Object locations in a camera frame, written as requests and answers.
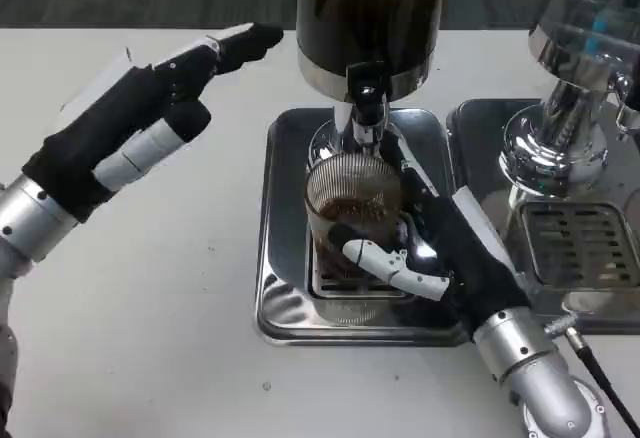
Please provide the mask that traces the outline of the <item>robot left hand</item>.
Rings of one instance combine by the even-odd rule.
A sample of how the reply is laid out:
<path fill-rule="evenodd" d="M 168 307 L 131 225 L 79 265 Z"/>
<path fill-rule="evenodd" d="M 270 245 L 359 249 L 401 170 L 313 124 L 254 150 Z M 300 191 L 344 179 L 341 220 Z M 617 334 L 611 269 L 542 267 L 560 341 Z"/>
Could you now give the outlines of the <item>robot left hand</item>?
<path fill-rule="evenodd" d="M 160 119 L 192 115 L 199 128 L 206 128 L 211 114 L 200 96 L 209 82 L 262 60 L 284 36 L 281 27 L 262 23 L 226 33 L 224 38 L 206 37 L 156 65 L 125 72 L 78 118 L 46 137 L 23 165 L 23 174 L 76 220 L 86 222 L 114 195 L 94 175 L 100 162 Z"/>

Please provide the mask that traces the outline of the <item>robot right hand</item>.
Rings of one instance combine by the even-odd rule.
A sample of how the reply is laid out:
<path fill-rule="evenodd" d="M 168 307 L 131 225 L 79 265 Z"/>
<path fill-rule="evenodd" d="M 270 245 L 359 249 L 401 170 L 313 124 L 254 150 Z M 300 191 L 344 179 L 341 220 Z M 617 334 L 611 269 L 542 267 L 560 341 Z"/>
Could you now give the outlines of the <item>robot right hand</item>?
<path fill-rule="evenodd" d="M 408 195 L 404 247 L 383 246 L 372 233 L 337 222 L 328 231 L 333 249 L 393 288 L 442 303 L 468 335 L 496 314 L 528 308 L 515 267 L 473 193 L 461 187 L 440 194 L 402 138 L 385 145 L 383 156 Z"/>

